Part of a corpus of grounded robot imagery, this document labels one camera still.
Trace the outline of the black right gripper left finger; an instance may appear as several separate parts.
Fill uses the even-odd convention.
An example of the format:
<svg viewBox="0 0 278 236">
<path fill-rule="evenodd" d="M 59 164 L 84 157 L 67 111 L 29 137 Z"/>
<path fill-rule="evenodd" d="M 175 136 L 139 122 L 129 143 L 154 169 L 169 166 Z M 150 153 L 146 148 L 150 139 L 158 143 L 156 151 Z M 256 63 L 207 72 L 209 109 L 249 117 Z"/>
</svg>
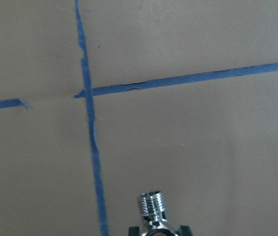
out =
<svg viewBox="0 0 278 236">
<path fill-rule="evenodd" d="M 133 226 L 128 229 L 128 236 L 141 236 L 140 227 Z"/>
</svg>

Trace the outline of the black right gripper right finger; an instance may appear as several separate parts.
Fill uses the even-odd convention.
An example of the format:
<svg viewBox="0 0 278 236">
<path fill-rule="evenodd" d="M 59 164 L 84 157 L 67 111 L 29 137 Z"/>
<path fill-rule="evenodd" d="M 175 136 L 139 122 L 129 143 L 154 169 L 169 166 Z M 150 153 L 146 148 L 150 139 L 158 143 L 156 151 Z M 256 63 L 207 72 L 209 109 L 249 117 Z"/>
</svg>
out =
<svg viewBox="0 0 278 236">
<path fill-rule="evenodd" d="M 192 236 L 192 230 L 189 226 L 180 225 L 178 228 L 179 236 Z"/>
</svg>

